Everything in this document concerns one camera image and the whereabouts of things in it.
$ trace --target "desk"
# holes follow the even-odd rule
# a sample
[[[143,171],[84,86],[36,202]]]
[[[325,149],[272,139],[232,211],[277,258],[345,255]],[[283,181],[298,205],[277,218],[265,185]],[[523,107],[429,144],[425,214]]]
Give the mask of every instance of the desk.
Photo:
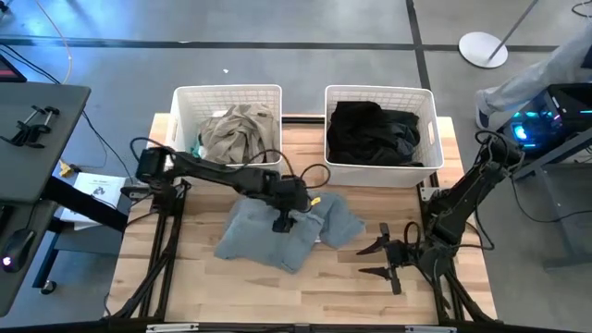
[[[164,141],[167,116],[154,117],[152,139]],[[440,186],[448,187],[463,175],[463,167],[451,118],[440,117],[438,125],[446,159],[438,176]],[[321,163],[323,127],[285,124],[283,151],[297,174],[313,163]],[[319,169],[311,170],[306,178],[309,184],[322,180]],[[388,222],[391,238],[402,239],[407,222],[421,221],[416,188],[326,186],[324,191],[338,192],[347,198],[351,210],[366,223],[365,233],[338,251],[323,244],[315,245],[302,270],[291,275],[244,259],[215,258],[214,248],[238,195],[230,188],[212,183],[195,179],[190,182],[194,186],[185,203],[166,321],[437,323],[433,291],[414,267],[399,269],[403,294],[397,296],[391,293],[384,279],[357,271],[386,263],[383,253],[355,255],[376,239],[380,222]],[[149,206],[149,203],[137,204],[129,218],[144,214]],[[112,312],[121,308],[146,274],[156,220],[157,216],[146,217],[126,230],[107,303]],[[463,242],[478,243],[478,237],[467,229]],[[484,312],[495,317],[481,251],[462,248],[455,262],[459,280]],[[159,288],[157,281],[154,290]]]

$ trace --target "gray cloth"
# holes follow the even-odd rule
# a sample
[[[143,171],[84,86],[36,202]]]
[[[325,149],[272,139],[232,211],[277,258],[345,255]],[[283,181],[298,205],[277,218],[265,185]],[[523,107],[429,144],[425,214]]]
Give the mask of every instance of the gray cloth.
[[[364,230],[364,223],[353,215],[345,200],[335,193],[310,193],[320,197],[308,213],[291,211],[297,222],[289,233],[271,230],[279,211],[261,200],[238,200],[227,223],[227,230],[214,255],[221,259],[247,258],[296,273],[320,236],[323,243],[338,248]]]
[[[592,80],[592,69],[586,68],[586,54],[592,47],[592,23],[551,55],[499,87],[478,91],[477,107],[486,115],[515,111],[530,102],[550,84],[584,83]]]
[[[233,105],[223,117],[200,124],[203,159],[220,164],[247,163],[266,149],[279,150],[278,119],[267,105]],[[252,163],[276,162],[276,153],[261,154]]]

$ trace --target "white round base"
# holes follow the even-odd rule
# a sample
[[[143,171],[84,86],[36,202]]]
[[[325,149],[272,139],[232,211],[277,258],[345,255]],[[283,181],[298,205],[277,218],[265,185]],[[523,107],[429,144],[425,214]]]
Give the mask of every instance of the white round base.
[[[498,68],[508,60],[506,45],[503,45],[491,60],[489,57],[500,43],[496,36],[488,33],[469,32],[459,41],[459,51],[466,61],[477,67]]]

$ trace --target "computer mouse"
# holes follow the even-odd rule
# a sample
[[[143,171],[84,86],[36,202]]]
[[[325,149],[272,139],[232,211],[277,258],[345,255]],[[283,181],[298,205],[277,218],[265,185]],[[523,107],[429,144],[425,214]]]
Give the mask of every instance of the computer mouse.
[[[17,273],[26,263],[35,231],[22,228],[15,231],[6,242],[2,251],[2,268],[7,273]]]

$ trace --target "blue led light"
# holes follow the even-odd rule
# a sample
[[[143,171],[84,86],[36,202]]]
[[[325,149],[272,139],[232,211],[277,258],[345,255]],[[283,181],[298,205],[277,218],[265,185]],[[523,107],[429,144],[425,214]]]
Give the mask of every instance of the blue led light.
[[[524,128],[522,127],[522,125],[514,127],[514,134],[516,135],[516,138],[518,138],[519,140],[528,139],[528,136],[524,132]]]

